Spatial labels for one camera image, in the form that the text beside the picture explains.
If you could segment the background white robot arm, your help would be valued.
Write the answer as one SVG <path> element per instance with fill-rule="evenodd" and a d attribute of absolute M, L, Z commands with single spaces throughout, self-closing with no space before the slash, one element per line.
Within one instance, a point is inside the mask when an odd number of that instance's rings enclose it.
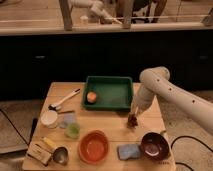
<path fill-rule="evenodd" d="M 105 10 L 101 0 L 70 0 L 70 3 L 76 8 L 88 8 L 95 16 L 104 22 L 121 24 L 121 21 L 114 18 Z"/>

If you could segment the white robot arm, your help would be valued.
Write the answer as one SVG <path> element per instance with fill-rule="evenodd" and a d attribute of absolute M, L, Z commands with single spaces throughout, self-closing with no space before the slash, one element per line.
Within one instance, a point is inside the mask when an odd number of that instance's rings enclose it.
<path fill-rule="evenodd" d="M 140 86 L 133 96 L 131 112 L 143 113 L 159 95 L 188 114 L 204 130 L 213 135 L 213 103 L 206 101 L 169 82 L 170 72 L 166 67 L 154 67 L 140 73 Z"/>

